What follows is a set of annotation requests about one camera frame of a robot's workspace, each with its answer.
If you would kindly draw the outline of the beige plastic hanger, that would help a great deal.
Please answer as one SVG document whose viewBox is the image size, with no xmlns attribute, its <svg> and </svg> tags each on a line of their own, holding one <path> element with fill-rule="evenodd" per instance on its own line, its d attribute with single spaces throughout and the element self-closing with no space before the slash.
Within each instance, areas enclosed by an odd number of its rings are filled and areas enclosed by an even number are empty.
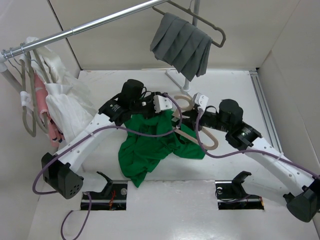
<svg viewBox="0 0 320 240">
<path fill-rule="evenodd" d="M 190 96 L 184 95 L 184 94 L 177 94 L 174 96 L 174 99 L 175 100 L 184 100 L 188 103 L 188 106 L 180 108 L 182 112 L 189 111 L 189 110 L 193 109 L 193 106 L 194 106 L 193 99 Z M 173 117 L 172 120 L 174 122 L 180 120 L 181 117 L 180 117 L 178 109 L 175 110 L 175 112 L 172 114 L 172 117 Z M 209 150 L 209 151 L 217 149 L 219 146 L 219 141 L 217 140 L 217 138 L 212 133 L 210 133 L 206 128 L 202 128 L 200 131 L 203 132 L 207 137 L 209 137 L 213 141 L 212 146 L 208 146 L 206 144 L 203 144 L 203 148 L 206 150 Z M 175 132 L 177 134 L 183 136 L 184 138 L 188 139 L 189 141 L 191 141 L 197 145 L 199 144 L 198 140 L 196 138 L 192 137 L 191 135 L 189 135 L 188 133 L 186 133 L 180 129 L 175 130 Z"/>
</svg>

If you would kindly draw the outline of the green t shirt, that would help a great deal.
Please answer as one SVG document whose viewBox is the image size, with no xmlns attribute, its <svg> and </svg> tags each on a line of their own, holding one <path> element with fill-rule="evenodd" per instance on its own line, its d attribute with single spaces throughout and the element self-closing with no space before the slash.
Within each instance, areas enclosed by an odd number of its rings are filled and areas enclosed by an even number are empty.
<svg viewBox="0 0 320 240">
<path fill-rule="evenodd" d="M 149 119 L 138 114 L 132 116 L 124 125 L 127 129 L 139 133 L 164 134 L 176 125 L 172 121 L 172 114 L 172 110 L 167 110 Z M 205 156 L 200 146 L 176 133 L 163 137 L 146 137 L 128 132 L 118 151 L 118 162 L 123 175 L 138 188 L 147 173 L 151 173 L 160 161 L 170 154 L 195 160 L 201 160 Z"/>
</svg>

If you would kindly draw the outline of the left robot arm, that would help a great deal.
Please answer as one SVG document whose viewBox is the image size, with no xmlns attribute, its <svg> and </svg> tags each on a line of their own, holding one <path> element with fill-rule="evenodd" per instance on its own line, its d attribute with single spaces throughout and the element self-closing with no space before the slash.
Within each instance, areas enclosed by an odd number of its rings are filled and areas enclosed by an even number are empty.
<svg viewBox="0 0 320 240">
<path fill-rule="evenodd" d="M 107 198 L 112 191 L 110 179 L 102 172 L 81 173 L 81 165 L 108 135 L 121 129 L 133 115 L 155 117 L 172 108 L 166 93 L 144 93 L 141 81 L 128 79 L 121 92 L 106 101 L 70 143 L 55 154 L 48 152 L 41 158 L 42 170 L 38 177 L 53 188 L 53 193 L 66 200 L 78 192 L 95 192 L 98 197 Z"/>
</svg>

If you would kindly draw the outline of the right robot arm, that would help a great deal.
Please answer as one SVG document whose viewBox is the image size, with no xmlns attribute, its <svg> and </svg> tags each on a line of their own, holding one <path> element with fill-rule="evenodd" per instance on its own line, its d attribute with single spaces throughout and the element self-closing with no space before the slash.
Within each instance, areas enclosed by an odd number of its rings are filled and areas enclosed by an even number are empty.
<svg viewBox="0 0 320 240">
<path fill-rule="evenodd" d="M 225 140 L 235 152 L 207 156 L 219 159 L 244 154 L 274 175 L 281 184 L 267 186 L 266 180 L 256 182 L 252 173 L 240 172 L 232 179 L 231 191 L 240 198 L 249 195 L 265 197 L 281 205 L 298 220 L 308 223 L 320 212 L 320 177 L 311 170 L 290 161 L 272 147 L 259 131 L 243 121 L 243 109 L 233 99 L 224 99 L 215 112 L 194 103 L 183 112 L 185 121 L 197 133 L 203 127 L 225 132 Z"/>
</svg>

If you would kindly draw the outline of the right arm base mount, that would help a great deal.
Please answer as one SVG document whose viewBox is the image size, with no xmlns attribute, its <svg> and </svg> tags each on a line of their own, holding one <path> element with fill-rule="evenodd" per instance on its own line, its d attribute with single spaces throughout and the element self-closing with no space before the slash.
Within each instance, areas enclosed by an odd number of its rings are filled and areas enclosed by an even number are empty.
<svg viewBox="0 0 320 240">
<path fill-rule="evenodd" d="M 265 210 L 260 196 L 247 194 L 242 186 L 252 174 L 242 171 L 232 180 L 215 181 L 215 197 L 219 210 Z"/>
</svg>

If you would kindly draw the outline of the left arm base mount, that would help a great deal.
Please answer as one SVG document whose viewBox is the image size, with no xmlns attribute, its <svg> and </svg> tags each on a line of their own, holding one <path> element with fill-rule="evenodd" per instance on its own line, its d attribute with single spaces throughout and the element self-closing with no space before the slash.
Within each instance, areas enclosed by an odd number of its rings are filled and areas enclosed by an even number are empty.
<svg viewBox="0 0 320 240">
<path fill-rule="evenodd" d="M 90 191 L 91 211 L 125 211 L 127 209 L 128 181 L 111 180 L 102 172 L 97 172 L 106 180 L 101 192 Z"/>
</svg>

